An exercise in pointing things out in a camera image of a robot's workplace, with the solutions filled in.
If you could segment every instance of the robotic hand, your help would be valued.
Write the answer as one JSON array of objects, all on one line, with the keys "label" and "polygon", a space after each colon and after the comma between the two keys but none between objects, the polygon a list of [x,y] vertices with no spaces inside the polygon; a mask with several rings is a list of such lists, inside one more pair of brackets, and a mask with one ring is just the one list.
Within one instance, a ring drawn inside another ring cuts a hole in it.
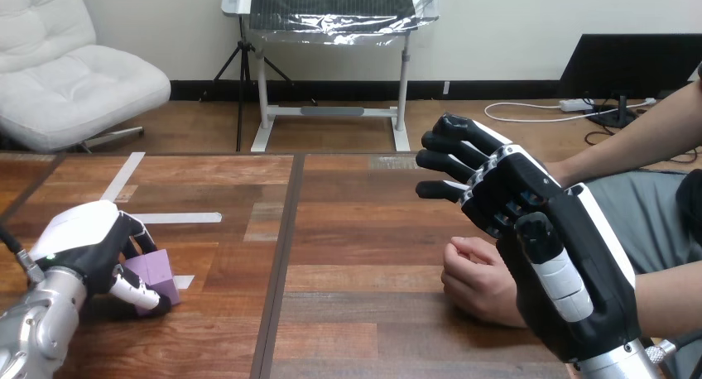
[{"label": "robotic hand", "polygon": [[587,186],[563,190],[519,145],[448,113],[422,146],[417,164],[459,183],[417,194],[458,203],[498,240],[519,312],[562,362],[586,378],[658,377],[637,340],[634,271]]},{"label": "robotic hand", "polygon": [[68,352],[83,303],[110,293],[152,314],[171,310],[135,273],[119,264],[156,245],[138,219],[108,201],[69,209],[51,220],[27,253],[4,229],[5,242],[29,277],[29,290],[0,316],[0,379],[51,378]]}]

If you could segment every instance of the tripod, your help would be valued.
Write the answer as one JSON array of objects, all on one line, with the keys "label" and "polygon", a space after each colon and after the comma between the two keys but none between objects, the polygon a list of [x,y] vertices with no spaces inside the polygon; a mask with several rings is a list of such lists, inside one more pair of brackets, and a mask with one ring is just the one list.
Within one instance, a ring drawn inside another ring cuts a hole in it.
[{"label": "tripod", "polygon": [[[237,41],[237,48],[234,50],[234,53],[232,53],[231,56],[229,56],[229,59],[227,60],[227,63],[222,66],[222,69],[217,73],[217,76],[214,77],[212,80],[212,84],[210,85],[210,88],[214,88],[215,84],[217,81],[219,81],[219,78],[222,77],[222,74],[224,71],[229,67],[229,65],[232,63],[232,60],[237,56],[239,52],[241,52],[241,71],[239,75],[239,108],[238,108],[238,116],[237,116],[237,151],[241,151],[241,133],[242,133],[242,115],[243,115],[243,104],[244,104],[244,81],[246,81],[246,88],[251,89],[251,70],[249,69],[249,62],[248,62],[248,52],[254,52],[256,53],[256,48],[248,42],[246,39],[246,32],[244,31],[243,27],[243,20],[241,15],[239,15],[239,33],[241,36],[241,40]],[[295,83],[292,82],[292,80],[282,72],[282,70],[278,69],[277,66],[275,66],[270,60],[268,60],[267,57],[263,56],[263,60],[266,62],[267,65],[271,66],[271,69],[278,73],[285,81],[286,83],[291,86],[295,87]],[[265,79],[260,79],[258,80],[259,83],[265,83]],[[209,91],[205,89],[205,91],[202,93],[202,96],[200,97],[200,102],[207,101],[209,98]],[[315,106],[317,105],[317,102],[314,99],[311,99],[312,104]]]}]

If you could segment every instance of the human hand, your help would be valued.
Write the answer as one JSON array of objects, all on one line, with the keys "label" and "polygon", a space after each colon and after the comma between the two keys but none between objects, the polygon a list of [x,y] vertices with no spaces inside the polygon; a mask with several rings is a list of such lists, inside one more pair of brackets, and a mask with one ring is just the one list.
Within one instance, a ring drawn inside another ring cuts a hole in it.
[{"label": "human hand", "polygon": [[444,249],[444,292],[463,311],[491,323],[526,328],[517,286],[498,250],[481,238],[453,237]]}]

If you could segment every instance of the black baseboard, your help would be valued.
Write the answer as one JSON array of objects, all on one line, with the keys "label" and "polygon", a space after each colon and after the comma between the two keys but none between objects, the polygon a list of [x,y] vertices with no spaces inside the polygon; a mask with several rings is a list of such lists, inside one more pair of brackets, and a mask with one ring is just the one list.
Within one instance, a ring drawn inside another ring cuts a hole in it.
[{"label": "black baseboard", "polygon": [[[481,99],[541,99],[557,98],[558,80],[516,81],[451,81],[444,94],[443,81],[410,81],[408,100],[481,100]],[[269,102],[302,102],[316,100],[387,101],[397,100],[400,84],[397,81],[296,81],[290,86],[285,81],[268,81]],[[171,81],[171,100],[200,100],[207,90],[211,101],[237,101],[237,80]],[[249,102],[258,101],[257,82],[244,91]]]}]

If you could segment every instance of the white wall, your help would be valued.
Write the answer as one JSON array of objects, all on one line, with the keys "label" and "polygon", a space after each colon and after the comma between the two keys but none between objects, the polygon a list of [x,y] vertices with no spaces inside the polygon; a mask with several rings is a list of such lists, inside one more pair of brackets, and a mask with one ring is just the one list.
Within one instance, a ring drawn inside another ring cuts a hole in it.
[{"label": "white wall", "polygon": [[[139,55],[171,79],[213,78],[238,39],[221,0],[85,1],[100,44]],[[410,79],[558,79],[582,33],[702,32],[702,0],[440,0],[440,10],[438,22],[412,35]],[[266,51],[293,79],[392,80],[400,49]],[[237,79],[238,66],[224,78]]]}]

